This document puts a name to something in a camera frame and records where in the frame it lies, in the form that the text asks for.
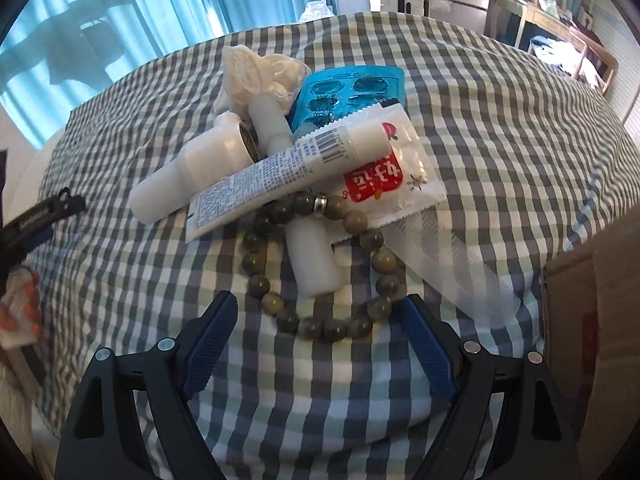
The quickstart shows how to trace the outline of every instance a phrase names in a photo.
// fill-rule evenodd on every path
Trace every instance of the blue blister pack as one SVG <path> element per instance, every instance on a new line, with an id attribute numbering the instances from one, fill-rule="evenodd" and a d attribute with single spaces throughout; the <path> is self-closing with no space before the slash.
<path id="1" fill-rule="evenodd" d="M 291 131 L 302 123 L 321 128 L 367 106 L 397 99 L 404 106 L 404 71 L 395 66 L 330 68 L 305 79 L 287 117 Z"/>

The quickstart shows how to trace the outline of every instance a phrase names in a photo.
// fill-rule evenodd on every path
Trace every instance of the lotion tube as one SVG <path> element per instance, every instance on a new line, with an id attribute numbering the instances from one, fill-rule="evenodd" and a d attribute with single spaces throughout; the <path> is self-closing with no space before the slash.
<path id="1" fill-rule="evenodd" d="M 237 220 L 264 204 L 387 156 L 391 145 L 382 120 L 340 121 L 300 139 L 199 193 L 187 216 L 187 241 Z"/>

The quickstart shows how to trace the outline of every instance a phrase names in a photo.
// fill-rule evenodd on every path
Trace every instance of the bottle lid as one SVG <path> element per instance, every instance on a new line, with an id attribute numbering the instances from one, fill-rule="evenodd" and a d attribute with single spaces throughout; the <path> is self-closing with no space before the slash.
<path id="1" fill-rule="evenodd" d="M 361 166 L 383 158 L 391 152 L 388 132 L 395 131 L 395 126 L 386 123 L 384 119 L 373 117 L 350 124 L 347 129 L 351 145 Z"/>

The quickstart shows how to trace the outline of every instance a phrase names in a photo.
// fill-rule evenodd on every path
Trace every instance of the transparent plastic bag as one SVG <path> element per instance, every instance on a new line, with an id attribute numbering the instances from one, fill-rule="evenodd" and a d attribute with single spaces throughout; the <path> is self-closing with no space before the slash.
<path id="1" fill-rule="evenodd" d="M 312 22 L 313 20 L 330 18 L 331 16 L 335 16 L 335 14 L 327 7 L 326 1 L 309 2 L 306 4 L 305 11 L 300 14 L 298 23 Z"/>
<path id="2" fill-rule="evenodd" d="M 343 197 L 349 209 L 367 215 L 369 227 L 379 228 L 436 205 L 446 196 L 402 105 L 383 108 L 377 104 L 342 120 L 345 124 L 356 122 L 373 113 L 380 114 L 391 153 L 349 173 L 322 181 L 313 186 L 313 190 Z M 327 232 L 332 242 L 351 237 L 341 222 L 327 221 Z"/>
<path id="3" fill-rule="evenodd" d="M 438 222 L 435 209 L 382 229 L 385 245 L 474 320 L 499 330 L 516 322 L 520 300 L 476 252 Z"/>

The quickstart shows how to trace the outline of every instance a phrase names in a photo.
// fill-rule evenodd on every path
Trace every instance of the cardboard box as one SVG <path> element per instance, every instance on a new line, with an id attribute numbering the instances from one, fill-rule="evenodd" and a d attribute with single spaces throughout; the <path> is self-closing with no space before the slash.
<path id="1" fill-rule="evenodd" d="M 640 418 L 640 206 L 545 266 L 545 358 L 597 479 Z"/>

